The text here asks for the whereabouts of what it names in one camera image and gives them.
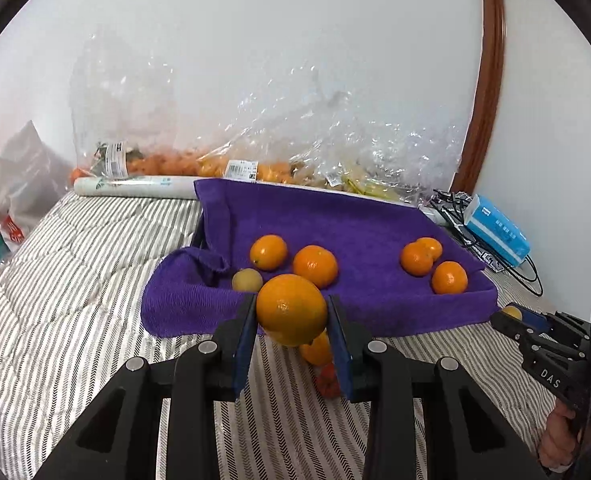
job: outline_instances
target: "metal screw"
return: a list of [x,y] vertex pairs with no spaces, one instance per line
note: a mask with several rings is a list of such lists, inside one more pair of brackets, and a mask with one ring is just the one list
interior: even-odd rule
[[445,370],[452,372],[453,370],[457,370],[460,365],[458,364],[458,361],[452,357],[442,357],[440,359],[440,366]]
[[197,349],[202,354],[212,354],[217,350],[217,343],[215,341],[202,341]]
[[126,369],[134,372],[136,370],[139,370],[140,368],[142,368],[144,366],[144,359],[142,359],[141,357],[131,357],[127,362],[126,362]]
[[374,354],[381,354],[386,352],[386,343],[377,339],[370,341],[367,348]]

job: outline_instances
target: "barcode sticker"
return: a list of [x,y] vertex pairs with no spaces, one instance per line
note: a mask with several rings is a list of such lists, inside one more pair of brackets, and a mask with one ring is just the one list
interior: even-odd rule
[[331,173],[327,173],[326,175],[327,182],[329,186],[336,187],[342,184],[342,176],[337,171],[332,171]]
[[104,155],[104,173],[109,178],[127,178],[126,146],[123,142],[111,142],[106,145]]
[[255,182],[258,176],[257,160],[230,160],[226,165],[224,178],[230,180],[245,180],[246,182]]

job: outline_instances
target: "tissue box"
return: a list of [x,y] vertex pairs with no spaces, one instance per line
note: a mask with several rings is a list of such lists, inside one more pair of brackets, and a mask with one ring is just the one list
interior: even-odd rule
[[521,264],[531,250],[520,229],[491,200],[473,195],[464,210],[464,225],[495,249],[512,267]]

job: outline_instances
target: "bed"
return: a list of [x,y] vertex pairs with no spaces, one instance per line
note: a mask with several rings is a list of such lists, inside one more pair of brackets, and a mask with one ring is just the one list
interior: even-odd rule
[[[159,362],[209,338],[149,335],[140,300],[164,256],[188,245],[200,204],[68,194],[0,274],[0,468],[30,479],[113,373],[139,355]],[[546,310],[503,274],[488,273],[499,304]],[[408,357],[456,357],[535,451],[553,396],[520,368],[517,346],[489,323],[387,338]],[[157,478],[165,478],[166,402]],[[297,350],[258,336],[248,385],[214,406],[223,479],[359,479],[369,406],[322,399]],[[426,474],[421,404],[415,405],[418,479]]]

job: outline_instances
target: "white wall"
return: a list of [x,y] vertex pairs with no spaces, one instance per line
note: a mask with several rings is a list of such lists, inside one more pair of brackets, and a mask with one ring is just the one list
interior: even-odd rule
[[230,120],[268,82],[264,64],[304,61],[378,119],[464,133],[481,9],[481,0],[30,0],[0,36],[0,143],[33,120],[74,161],[69,77],[99,25],[175,68],[180,136],[204,134],[196,118]]
[[476,191],[524,231],[557,309],[591,314],[591,46],[554,0],[506,0],[498,116]]

